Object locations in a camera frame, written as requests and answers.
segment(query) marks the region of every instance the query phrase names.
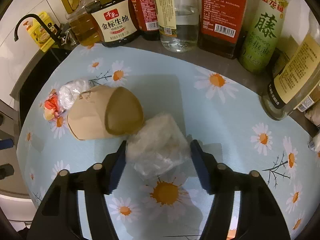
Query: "clear plastic wrap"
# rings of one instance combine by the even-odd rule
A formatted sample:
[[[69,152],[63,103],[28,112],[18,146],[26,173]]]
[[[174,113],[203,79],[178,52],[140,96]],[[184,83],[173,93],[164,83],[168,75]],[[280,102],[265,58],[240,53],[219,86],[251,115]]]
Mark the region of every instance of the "clear plastic wrap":
[[[69,110],[78,96],[90,89],[88,80],[77,79],[63,85],[58,91],[58,103],[65,110]]]
[[[159,176],[190,158],[190,146],[170,114],[146,121],[130,136],[126,159],[144,179]]]

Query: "kitchen faucet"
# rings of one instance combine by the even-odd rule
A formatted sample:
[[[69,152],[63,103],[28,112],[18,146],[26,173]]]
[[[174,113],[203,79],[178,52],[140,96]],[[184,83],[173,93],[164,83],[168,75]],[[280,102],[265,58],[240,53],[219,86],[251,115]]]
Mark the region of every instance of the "kitchen faucet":
[[[21,24],[21,22],[23,20],[25,20],[26,18],[32,17],[34,19],[36,19],[38,21],[38,23],[40,23],[40,25],[46,30],[46,32],[50,35],[50,37],[57,43],[57,45],[60,47],[61,46],[61,41],[59,38],[59,34],[60,32],[57,32],[57,35],[55,35],[52,31],[50,31],[49,27],[40,19],[40,17],[36,14],[30,13],[27,14],[25,16],[23,16],[17,23],[16,28],[14,29],[14,41],[17,41],[19,39],[18,37],[18,28],[19,25]]]

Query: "green label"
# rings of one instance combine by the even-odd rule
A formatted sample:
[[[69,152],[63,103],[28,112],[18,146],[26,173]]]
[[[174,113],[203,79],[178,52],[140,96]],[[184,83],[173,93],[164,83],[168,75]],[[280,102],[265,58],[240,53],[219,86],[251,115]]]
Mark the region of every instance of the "green label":
[[[283,27],[283,4],[283,0],[260,0],[239,58],[247,70],[258,73],[268,65]]]

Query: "barcode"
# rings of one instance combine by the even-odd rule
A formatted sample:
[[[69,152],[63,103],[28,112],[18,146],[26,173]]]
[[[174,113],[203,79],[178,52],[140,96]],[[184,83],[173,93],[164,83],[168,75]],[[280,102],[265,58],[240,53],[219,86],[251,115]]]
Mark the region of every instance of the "barcode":
[[[171,29],[170,28],[164,28],[164,33],[168,35],[172,35]]]
[[[146,23],[148,31],[159,30],[158,22]]]
[[[217,32],[217,33],[221,33],[221,34],[224,34],[226,36],[229,36],[231,38],[234,38],[235,34],[236,34],[236,30],[228,28],[228,27],[225,27],[225,26],[222,26],[222,25],[219,25],[219,24],[216,24],[214,31]]]
[[[315,102],[311,99],[311,97],[308,96],[305,100],[303,100],[301,105],[298,106],[298,109],[300,112],[304,112],[309,109],[314,103]]]

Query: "yellow box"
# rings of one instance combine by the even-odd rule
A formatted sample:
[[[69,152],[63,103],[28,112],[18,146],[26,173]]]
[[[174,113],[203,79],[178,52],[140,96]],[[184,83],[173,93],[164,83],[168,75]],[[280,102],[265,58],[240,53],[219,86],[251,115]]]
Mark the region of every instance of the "yellow box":
[[[41,12],[38,16],[54,34],[57,33],[53,21],[46,12]],[[33,20],[33,26],[28,29],[28,33],[43,52],[46,52],[55,43],[49,33],[46,32],[36,19]]]

